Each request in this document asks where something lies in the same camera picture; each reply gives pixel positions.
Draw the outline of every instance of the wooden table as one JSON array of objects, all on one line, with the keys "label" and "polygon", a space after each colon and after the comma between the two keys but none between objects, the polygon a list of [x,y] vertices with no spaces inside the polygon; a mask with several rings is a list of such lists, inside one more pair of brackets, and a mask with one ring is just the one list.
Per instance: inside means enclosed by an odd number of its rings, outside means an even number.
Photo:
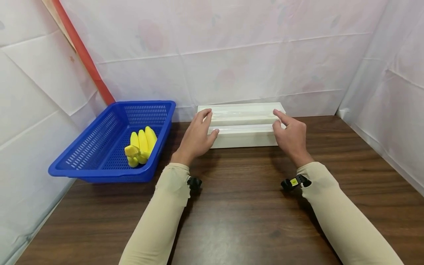
[{"label": "wooden table", "polygon": [[[424,198],[340,118],[299,119],[312,156],[405,264],[423,264]],[[173,125],[151,183],[76,181],[17,264],[118,264],[187,126]],[[340,264],[308,202],[281,192],[296,169],[278,147],[211,150],[190,172],[203,190],[189,200],[169,263]]]}]

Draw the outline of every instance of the hand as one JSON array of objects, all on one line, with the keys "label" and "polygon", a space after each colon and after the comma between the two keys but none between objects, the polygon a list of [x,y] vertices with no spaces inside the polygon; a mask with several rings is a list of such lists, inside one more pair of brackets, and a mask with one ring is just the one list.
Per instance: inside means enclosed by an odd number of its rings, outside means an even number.
[{"label": "hand", "polygon": [[180,163],[190,166],[194,158],[205,154],[212,147],[216,137],[218,137],[219,130],[215,129],[208,136],[211,120],[211,109],[204,109],[196,113],[184,134],[180,147],[172,155],[171,163]]},{"label": "hand", "polygon": [[[272,125],[275,139],[281,150],[288,155],[297,168],[314,162],[306,150],[306,124],[279,110],[275,109],[273,113],[281,120],[276,120]],[[286,129],[281,128],[281,122],[287,126]]]}]

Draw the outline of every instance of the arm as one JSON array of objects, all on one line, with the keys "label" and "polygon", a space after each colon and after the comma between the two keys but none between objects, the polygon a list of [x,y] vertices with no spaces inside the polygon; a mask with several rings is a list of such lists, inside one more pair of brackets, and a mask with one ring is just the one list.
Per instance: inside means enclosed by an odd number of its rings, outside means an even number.
[{"label": "arm", "polygon": [[211,109],[194,117],[171,163],[163,170],[155,193],[125,247],[120,265],[167,264],[181,214],[190,198],[189,165],[207,152],[218,136],[218,130],[207,136],[211,118]]},{"label": "arm", "polygon": [[306,125],[274,111],[287,128],[273,125],[280,148],[290,157],[297,174],[312,184],[302,188],[331,246],[344,265],[401,265],[389,243],[340,189],[339,183],[306,150]]}]

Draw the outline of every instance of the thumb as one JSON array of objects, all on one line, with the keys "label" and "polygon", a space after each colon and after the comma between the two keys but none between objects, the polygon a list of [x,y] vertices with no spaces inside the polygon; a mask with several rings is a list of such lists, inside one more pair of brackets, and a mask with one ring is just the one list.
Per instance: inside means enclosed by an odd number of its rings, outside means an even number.
[{"label": "thumb", "polygon": [[218,137],[219,129],[215,129],[212,131],[212,133],[208,136],[208,139],[206,140],[209,148],[212,147],[213,143],[215,142],[216,138]]}]

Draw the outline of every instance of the beige arm sleeve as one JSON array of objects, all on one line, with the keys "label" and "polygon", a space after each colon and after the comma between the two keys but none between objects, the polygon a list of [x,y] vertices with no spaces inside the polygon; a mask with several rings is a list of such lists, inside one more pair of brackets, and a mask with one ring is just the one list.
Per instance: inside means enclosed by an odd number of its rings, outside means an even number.
[{"label": "beige arm sleeve", "polygon": [[181,214],[190,198],[188,170],[187,166],[175,163],[165,167],[125,247],[120,265],[167,264]]},{"label": "beige arm sleeve", "polygon": [[312,184],[302,188],[331,246],[344,265],[403,264],[389,243],[318,162],[297,170]]}]

